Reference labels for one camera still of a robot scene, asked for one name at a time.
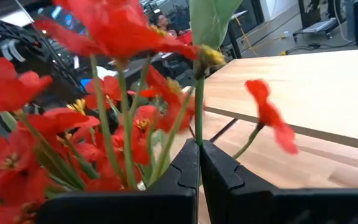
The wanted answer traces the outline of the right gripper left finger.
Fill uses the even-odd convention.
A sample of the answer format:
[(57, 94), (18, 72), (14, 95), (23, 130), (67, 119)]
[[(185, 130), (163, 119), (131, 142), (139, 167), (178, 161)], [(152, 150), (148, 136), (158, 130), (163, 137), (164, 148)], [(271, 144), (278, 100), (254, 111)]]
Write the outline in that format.
[(197, 223), (200, 150), (187, 139), (164, 174), (145, 191), (67, 193), (45, 202), (38, 223)]

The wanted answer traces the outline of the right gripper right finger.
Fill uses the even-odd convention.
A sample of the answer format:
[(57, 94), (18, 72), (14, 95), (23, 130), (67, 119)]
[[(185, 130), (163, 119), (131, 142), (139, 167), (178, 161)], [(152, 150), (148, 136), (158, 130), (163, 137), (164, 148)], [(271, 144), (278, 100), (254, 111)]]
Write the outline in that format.
[(201, 172), (211, 223), (358, 223), (358, 189), (281, 189), (210, 141)]

